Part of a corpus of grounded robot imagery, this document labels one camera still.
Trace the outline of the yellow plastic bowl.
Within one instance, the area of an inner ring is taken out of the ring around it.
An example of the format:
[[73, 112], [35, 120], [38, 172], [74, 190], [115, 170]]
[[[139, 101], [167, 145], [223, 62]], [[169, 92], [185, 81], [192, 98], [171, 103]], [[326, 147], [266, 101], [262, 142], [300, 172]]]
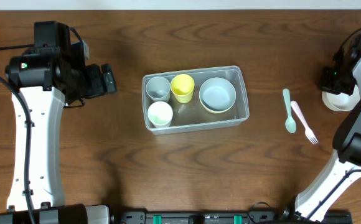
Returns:
[[200, 103], [208, 112], [213, 113], [213, 114], [224, 113], [224, 112], [230, 110], [230, 108], [233, 107], [233, 105], [234, 105], [234, 104], [232, 104], [230, 107], [228, 107], [224, 110], [214, 110], [214, 109], [210, 108], [204, 101], [200, 100]]

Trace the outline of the yellow plastic cup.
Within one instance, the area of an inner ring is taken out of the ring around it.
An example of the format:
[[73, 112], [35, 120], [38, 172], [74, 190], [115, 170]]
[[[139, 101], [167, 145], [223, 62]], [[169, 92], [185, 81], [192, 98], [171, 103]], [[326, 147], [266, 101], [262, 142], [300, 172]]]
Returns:
[[188, 74], [175, 76], [171, 81], [171, 92], [179, 103], [188, 103], [193, 96], [194, 79]]

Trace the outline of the grey plastic cup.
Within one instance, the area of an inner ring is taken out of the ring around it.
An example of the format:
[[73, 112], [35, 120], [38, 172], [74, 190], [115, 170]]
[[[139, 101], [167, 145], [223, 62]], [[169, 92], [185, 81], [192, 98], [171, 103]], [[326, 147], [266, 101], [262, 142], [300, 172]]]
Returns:
[[170, 91], [170, 82], [164, 77], [154, 77], [146, 85], [146, 93], [154, 102], [167, 103], [170, 100]]

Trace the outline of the pink plastic fork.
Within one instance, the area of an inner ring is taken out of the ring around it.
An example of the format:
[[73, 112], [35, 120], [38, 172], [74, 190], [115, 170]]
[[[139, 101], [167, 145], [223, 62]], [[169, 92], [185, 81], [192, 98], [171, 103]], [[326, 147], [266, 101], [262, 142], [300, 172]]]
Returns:
[[316, 136], [314, 135], [312, 129], [307, 124], [306, 119], [305, 119], [305, 117], [304, 117], [298, 103], [296, 101], [291, 101], [291, 107], [292, 107], [293, 111], [295, 112], [295, 114], [297, 115], [297, 117], [299, 118], [302, 125], [304, 126], [304, 129], [305, 129], [304, 133], [305, 133], [307, 139], [312, 144], [318, 144], [319, 141], [317, 140]]

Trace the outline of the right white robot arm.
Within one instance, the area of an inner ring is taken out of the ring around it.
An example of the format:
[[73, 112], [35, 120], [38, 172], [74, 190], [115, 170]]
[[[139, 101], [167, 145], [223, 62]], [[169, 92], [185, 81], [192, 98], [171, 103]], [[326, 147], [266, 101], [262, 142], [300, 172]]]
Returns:
[[352, 75], [357, 81], [360, 100], [338, 127], [330, 160], [309, 187], [296, 196], [289, 210], [290, 219], [323, 221], [331, 205], [361, 178], [361, 58]]

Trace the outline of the white bowl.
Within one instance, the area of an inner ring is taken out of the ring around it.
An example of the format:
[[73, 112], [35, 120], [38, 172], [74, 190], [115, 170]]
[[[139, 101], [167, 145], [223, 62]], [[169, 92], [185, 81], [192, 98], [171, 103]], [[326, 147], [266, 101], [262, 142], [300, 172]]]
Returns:
[[214, 110], [224, 110], [235, 104], [237, 98], [235, 87], [224, 78], [210, 78], [200, 87], [199, 100], [204, 101]]
[[360, 100], [359, 88], [354, 86], [354, 91], [351, 95], [340, 93], [338, 95], [322, 92], [323, 103], [332, 111], [350, 111]]

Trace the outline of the pale green plastic spoon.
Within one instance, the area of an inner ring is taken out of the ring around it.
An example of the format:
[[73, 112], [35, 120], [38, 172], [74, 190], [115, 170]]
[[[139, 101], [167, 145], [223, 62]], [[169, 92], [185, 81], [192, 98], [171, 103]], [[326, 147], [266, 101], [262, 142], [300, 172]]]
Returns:
[[283, 89], [283, 99], [284, 99], [284, 104], [286, 107], [286, 113], [287, 113], [287, 118], [285, 121], [285, 127], [287, 129], [287, 131], [289, 133], [295, 133], [296, 132], [296, 122], [292, 117], [292, 112], [291, 112], [291, 95], [290, 95], [290, 91], [285, 88]]

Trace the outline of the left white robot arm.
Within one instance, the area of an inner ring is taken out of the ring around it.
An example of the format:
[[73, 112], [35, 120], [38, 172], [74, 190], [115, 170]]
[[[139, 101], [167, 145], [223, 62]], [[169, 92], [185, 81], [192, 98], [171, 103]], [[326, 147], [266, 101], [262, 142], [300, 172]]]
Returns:
[[110, 223], [107, 205], [66, 205], [60, 175], [63, 109], [114, 93], [111, 65], [84, 56], [28, 54], [6, 67], [16, 115], [14, 178], [0, 223]]

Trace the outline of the clear plastic container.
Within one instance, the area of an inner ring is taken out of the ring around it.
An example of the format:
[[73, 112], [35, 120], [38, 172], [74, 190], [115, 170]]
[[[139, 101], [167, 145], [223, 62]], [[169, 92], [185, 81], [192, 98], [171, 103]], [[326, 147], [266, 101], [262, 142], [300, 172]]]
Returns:
[[[193, 97], [190, 102], [182, 104], [176, 100], [174, 95], [171, 95], [169, 105], [174, 112], [171, 124], [166, 128], [157, 128], [148, 118], [148, 108], [153, 104], [153, 100], [146, 92], [146, 85], [154, 77], [164, 77], [171, 81], [180, 74], [188, 74], [194, 79]], [[199, 100], [200, 86], [204, 81], [215, 77], [228, 80], [236, 91], [236, 100], [233, 106], [228, 111], [219, 114], [208, 112]], [[142, 79], [142, 105], [146, 128], [155, 135], [238, 126], [250, 116], [245, 82], [240, 68], [236, 65], [145, 75]]]

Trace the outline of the white plastic cup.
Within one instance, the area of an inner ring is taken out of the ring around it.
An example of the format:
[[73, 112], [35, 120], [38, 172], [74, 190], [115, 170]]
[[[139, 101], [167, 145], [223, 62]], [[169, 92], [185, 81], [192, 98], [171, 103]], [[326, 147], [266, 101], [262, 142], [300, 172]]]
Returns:
[[173, 115], [171, 106], [163, 101], [155, 102], [148, 108], [148, 119], [156, 128], [168, 128]]

